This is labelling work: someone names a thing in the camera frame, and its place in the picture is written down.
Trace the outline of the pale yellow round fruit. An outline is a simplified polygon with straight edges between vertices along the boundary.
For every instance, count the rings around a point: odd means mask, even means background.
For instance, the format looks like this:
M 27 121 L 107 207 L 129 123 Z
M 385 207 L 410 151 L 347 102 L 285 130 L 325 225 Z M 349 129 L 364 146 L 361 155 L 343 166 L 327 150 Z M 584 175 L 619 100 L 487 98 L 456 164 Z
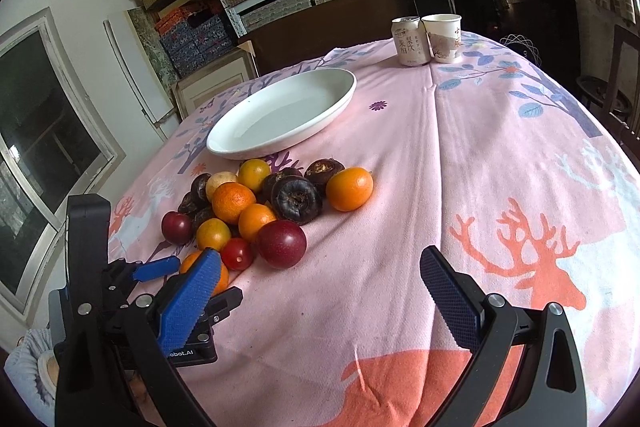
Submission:
M 205 185 L 205 194 L 209 202 L 213 200 L 213 196 L 218 187 L 222 184 L 236 181 L 238 181 L 238 177 L 231 171 L 219 171 L 212 174 L 206 181 Z

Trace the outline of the large red plum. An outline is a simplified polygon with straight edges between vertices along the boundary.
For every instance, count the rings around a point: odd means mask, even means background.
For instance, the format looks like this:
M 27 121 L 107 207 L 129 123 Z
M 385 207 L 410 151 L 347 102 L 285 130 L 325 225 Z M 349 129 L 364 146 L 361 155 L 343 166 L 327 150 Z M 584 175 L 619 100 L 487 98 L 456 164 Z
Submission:
M 256 239 L 258 254 L 274 269 L 293 268 L 306 254 L 305 232 L 292 221 L 272 221 L 259 230 Z

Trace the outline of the large oval orange kumquat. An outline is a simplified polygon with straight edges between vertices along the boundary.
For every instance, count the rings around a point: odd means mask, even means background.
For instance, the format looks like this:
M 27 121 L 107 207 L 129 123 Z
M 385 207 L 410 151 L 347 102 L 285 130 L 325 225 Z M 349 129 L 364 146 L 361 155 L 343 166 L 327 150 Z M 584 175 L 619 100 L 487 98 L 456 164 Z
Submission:
M 334 174 L 326 184 L 326 198 L 337 211 L 349 212 L 363 206 L 374 189 L 372 174 L 361 167 L 350 167 Z

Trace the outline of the small red plum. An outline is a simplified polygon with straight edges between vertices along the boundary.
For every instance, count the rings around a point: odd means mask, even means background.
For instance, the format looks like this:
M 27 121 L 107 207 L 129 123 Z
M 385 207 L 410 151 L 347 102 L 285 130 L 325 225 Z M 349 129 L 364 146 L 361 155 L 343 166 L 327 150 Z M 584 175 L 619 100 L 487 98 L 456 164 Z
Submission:
M 162 219 L 160 229 L 166 241 L 183 246 L 193 237 L 192 220 L 185 213 L 169 211 Z

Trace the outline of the orange mandarin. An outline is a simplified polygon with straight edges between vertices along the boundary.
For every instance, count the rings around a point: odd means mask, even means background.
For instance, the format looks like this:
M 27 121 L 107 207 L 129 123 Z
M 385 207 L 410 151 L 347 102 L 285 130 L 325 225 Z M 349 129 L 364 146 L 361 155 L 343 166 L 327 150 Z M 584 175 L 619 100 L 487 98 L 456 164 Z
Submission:
M 179 273 L 186 273 L 191 268 L 191 265 L 198 260 L 198 257 L 201 256 L 201 251 L 192 251 L 191 254 L 188 254 L 181 262 Z M 220 266 L 220 275 L 218 277 L 217 284 L 214 287 L 212 292 L 213 296 L 221 294 L 225 291 L 229 286 L 229 270 L 227 269 L 224 263 L 221 263 Z
M 226 222 L 227 225 L 236 225 L 242 211 L 255 202 L 256 197 L 253 191 L 238 182 L 221 184 L 212 197 L 215 217 Z

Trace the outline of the yellow-orange fruit lower left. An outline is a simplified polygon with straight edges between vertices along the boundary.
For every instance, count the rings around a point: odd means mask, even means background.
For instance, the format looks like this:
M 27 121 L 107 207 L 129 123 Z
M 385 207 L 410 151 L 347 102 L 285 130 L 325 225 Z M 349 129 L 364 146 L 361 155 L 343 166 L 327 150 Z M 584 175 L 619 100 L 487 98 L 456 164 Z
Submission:
M 201 251 L 204 251 L 206 248 L 221 251 L 230 239 L 231 231 L 228 225 L 217 218 L 208 219 L 203 222 L 195 233 L 195 244 Z

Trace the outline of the small red cherry tomato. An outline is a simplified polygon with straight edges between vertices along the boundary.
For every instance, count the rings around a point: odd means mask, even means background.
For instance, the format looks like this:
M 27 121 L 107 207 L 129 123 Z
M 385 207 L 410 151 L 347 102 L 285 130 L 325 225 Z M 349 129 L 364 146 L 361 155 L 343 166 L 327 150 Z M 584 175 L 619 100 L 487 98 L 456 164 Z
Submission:
M 242 272 L 249 268 L 254 260 L 254 251 L 250 242 L 242 237 L 233 237 L 224 245 L 220 257 L 229 271 Z

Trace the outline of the small orange fruit middle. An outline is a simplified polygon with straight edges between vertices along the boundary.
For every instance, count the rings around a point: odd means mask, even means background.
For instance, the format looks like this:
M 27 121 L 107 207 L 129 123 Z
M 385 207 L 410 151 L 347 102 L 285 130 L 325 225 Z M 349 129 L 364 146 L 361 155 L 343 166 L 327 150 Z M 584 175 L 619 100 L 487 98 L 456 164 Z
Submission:
M 268 223 L 276 221 L 273 210 L 262 204 L 247 206 L 240 214 L 238 228 L 242 239 L 254 243 L 259 230 Z

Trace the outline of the cardboard framed box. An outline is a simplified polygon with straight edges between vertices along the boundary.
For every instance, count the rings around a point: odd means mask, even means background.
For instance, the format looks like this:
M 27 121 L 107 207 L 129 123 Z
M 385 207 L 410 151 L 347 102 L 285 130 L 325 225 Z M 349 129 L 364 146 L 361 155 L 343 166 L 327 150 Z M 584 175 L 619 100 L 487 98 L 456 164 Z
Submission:
M 257 77 L 254 46 L 245 41 L 172 87 L 180 119 L 186 119 L 222 91 Z

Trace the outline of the white oval plate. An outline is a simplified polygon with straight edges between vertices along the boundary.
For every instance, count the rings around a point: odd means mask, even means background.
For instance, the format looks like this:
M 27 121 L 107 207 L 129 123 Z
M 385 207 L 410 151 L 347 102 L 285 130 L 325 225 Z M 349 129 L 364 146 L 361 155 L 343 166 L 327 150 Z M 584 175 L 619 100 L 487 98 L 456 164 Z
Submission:
M 225 113 L 210 129 L 206 148 L 239 160 L 281 152 L 328 127 L 356 88 L 356 75 L 342 68 L 319 68 L 270 84 Z

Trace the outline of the blue patterned boxes stack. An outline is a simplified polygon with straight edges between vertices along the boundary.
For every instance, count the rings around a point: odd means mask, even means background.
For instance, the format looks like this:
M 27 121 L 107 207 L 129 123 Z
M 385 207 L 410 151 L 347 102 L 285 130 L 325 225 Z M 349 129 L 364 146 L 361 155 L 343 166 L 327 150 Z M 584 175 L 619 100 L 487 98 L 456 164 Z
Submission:
M 154 29 L 180 78 L 233 48 L 224 13 L 205 5 L 183 5 L 161 18 Z

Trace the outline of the dark wooden chair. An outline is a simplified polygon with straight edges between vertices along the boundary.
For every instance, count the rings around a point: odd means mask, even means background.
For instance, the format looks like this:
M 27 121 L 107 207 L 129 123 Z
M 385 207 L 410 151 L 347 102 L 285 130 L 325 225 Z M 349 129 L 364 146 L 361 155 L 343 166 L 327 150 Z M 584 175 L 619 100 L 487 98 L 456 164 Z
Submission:
M 639 36 L 623 26 L 615 25 L 608 81 L 580 76 L 576 79 L 576 86 L 586 99 L 587 106 L 596 104 L 600 109 L 598 118 L 608 132 L 627 147 L 634 157 L 639 157 L 639 66 L 636 66 L 634 97 L 627 98 L 620 92 L 620 61 L 624 46 L 633 49 L 636 57 L 639 57 Z

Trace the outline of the white beverage can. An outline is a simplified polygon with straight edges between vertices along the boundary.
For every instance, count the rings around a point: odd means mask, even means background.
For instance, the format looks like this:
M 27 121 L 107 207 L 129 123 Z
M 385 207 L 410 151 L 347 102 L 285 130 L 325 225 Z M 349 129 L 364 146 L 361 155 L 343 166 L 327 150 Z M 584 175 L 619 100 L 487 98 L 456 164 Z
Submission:
M 420 17 L 394 18 L 390 30 L 401 65 L 418 67 L 431 62 L 431 51 Z

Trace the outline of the dark wooden cabinet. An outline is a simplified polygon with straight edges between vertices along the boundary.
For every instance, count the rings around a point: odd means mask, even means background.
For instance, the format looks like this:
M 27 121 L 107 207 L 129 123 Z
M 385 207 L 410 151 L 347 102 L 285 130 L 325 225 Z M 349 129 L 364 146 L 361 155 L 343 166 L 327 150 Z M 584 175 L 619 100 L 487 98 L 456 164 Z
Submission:
M 413 0 L 333 0 L 279 18 L 240 41 L 252 44 L 258 72 L 267 74 L 335 48 L 388 39 L 392 20 L 415 12 Z

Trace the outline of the window with white frame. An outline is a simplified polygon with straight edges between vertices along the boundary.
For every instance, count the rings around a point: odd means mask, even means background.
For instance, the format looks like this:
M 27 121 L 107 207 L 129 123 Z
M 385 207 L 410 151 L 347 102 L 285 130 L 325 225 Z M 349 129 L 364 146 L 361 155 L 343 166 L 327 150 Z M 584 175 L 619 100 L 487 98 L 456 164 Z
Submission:
M 50 9 L 1 36 L 1 304 L 29 317 L 65 225 L 125 153 L 81 86 Z

